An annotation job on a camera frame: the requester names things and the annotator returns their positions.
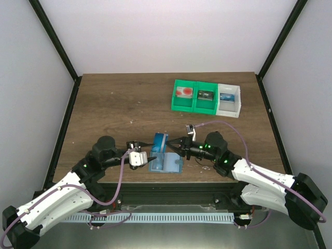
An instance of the brown wood surface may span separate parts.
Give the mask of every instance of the brown wood surface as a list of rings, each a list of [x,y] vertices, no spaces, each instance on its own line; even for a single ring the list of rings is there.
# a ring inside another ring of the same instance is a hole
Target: brown wood surface
[[[242,107],[239,118],[171,111],[175,79],[239,85]],[[186,124],[224,120],[244,136],[251,162],[284,173],[280,155],[254,73],[85,74],[79,87],[54,181],[60,180],[85,156],[100,136],[110,135],[118,148],[126,141],[152,143],[155,132],[170,139],[186,135]],[[197,128],[197,141],[220,131],[228,147],[244,156],[238,136],[223,124]],[[209,161],[201,163],[211,165]],[[106,171],[100,182],[117,182],[119,167]],[[182,174],[151,173],[148,166],[132,171],[125,167],[124,182],[229,182],[213,168],[203,169],[192,158]]]

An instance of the gray wall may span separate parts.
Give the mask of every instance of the gray wall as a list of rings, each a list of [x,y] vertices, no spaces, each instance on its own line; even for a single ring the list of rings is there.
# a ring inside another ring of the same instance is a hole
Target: gray wall
[[[0,1],[0,32],[2,212],[42,187],[73,81],[28,1]]]
[[[332,4],[308,1],[264,79],[292,169],[332,201]],[[332,204],[320,229],[332,248]]]
[[[255,71],[296,0],[42,0],[82,73]]]

